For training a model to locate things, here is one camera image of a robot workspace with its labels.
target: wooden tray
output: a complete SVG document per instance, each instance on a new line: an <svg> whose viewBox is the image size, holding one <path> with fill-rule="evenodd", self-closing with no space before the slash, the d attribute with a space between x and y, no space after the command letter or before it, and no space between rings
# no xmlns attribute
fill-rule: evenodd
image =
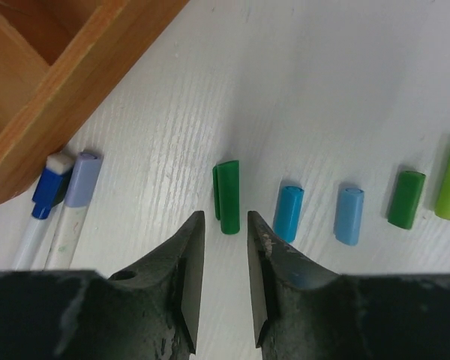
<svg viewBox="0 0 450 360"><path fill-rule="evenodd" d="M188 0L0 1L0 203L21 194Z"/></svg>

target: white table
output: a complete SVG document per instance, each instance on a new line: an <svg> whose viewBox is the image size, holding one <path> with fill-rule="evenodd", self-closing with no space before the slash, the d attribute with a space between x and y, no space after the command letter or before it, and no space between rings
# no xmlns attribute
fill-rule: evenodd
<svg viewBox="0 0 450 360"><path fill-rule="evenodd" d="M246 212L271 223L281 183L298 182L294 245L312 260L337 272L450 272L450 222L431 211L449 146L450 0L191 0L70 141L105 155L73 267L111 275L202 209L196 359L259 359ZM212 167L224 158L241 161L235 236L213 211ZM385 219L402 166L427 174L411 231ZM365 190L356 247L332 235L343 183ZM0 269L32 192L0 206Z"/></svg>

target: tabletop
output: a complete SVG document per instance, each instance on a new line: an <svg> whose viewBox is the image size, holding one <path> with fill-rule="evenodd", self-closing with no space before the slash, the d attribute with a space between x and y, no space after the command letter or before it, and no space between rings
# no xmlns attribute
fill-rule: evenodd
<svg viewBox="0 0 450 360"><path fill-rule="evenodd" d="M305 190L293 246L326 268L450 272L450 221L433 213L450 151L450 0L190 0L67 146L82 149L104 162L72 267L111 275L204 210L195 359L260 359L245 220L271 224L285 184ZM225 159L241 166L237 235L215 220ZM386 220L404 168L427 176L410 231ZM346 184L365 192L355 247L333 235ZM0 205L0 269L32 193Z"/></svg>

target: light blue marker cap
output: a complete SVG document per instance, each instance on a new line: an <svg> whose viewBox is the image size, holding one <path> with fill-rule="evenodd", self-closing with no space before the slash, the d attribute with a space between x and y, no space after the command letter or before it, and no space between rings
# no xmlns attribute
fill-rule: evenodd
<svg viewBox="0 0 450 360"><path fill-rule="evenodd" d="M345 245L359 243L365 192L356 187L343 189L338 196L335 238Z"/></svg>
<svg viewBox="0 0 450 360"><path fill-rule="evenodd" d="M283 187L280 192L273 231L288 243L297 235L303 195L303 189L296 186Z"/></svg>
<svg viewBox="0 0 450 360"><path fill-rule="evenodd" d="M73 167L64 203L69 208L82 208L92 201L103 159L91 152L80 152Z"/></svg>

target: dark green marker cap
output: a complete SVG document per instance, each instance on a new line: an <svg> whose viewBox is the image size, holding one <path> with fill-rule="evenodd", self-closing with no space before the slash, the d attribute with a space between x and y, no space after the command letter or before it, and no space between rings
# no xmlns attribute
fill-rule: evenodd
<svg viewBox="0 0 450 360"><path fill-rule="evenodd" d="M388 222L410 230L422 195L425 175L416 171L402 171L398 174L397 187L388 210Z"/></svg>
<svg viewBox="0 0 450 360"><path fill-rule="evenodd" d="M221 163L213 168L215 217L222 233L233 235L240 231L240 172L239 161Z"/></svg>

